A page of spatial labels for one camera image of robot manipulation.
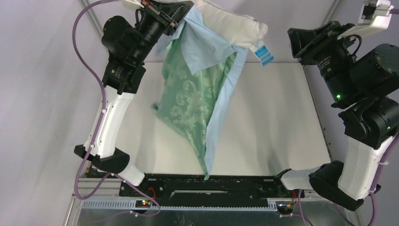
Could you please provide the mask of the light blue pillowcase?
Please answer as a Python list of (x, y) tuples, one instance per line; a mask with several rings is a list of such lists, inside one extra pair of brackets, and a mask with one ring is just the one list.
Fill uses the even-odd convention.
[(208, 179), (248, 49), (207, 28), (192, 8), (173, 35), (161, 37), (157, 52), (166, 53), (157, 117), (187, 139)]

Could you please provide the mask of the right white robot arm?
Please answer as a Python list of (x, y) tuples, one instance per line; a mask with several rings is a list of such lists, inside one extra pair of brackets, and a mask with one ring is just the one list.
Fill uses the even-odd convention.
[(274, 192), (313, 190), (348, 210), (380, 189), (375, 181), (383, 156), (399, 139), (399, 104), (388, 95), (399, 88), (399, 48), (383, 43), (357, 59), (348, 48), (363, 35), (354, 24), (331, 21), (316, 29), (290, 28), (292, 56), (302, 65), (316, 65), (334, 103), (341, 109), (347, 155), (313, 169), (287, 169), (275, 177)]

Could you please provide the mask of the white pillow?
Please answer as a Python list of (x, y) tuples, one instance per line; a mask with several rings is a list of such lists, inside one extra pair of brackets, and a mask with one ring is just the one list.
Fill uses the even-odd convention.
[(232, 13), (210, 0), (194, 0), (195, 8), (202, 14), (204, 25), (228, 43), (251, 50), (263, 66), (274, 60), (264, 38), (268, 25), (249, 15)]

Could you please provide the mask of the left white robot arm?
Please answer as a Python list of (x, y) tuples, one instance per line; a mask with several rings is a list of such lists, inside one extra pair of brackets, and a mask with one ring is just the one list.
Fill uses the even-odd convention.
[(131, 25), (124, 17), (113, 16), (104, 24), (101, 42), (109, 58), (99, 79), (102, 100), (88, 140), (76, 146), (74, 153), (100, 171), (119, 176), (131, 184), (132, 192), (143, 196), (149, 184), (129, 154), (116, 147), (118, 132), (146, 72), (144, 60), (161, 36), (177, 31), (194, 3), (125, 0), (123, 6), (135, 12), (136, 23)]

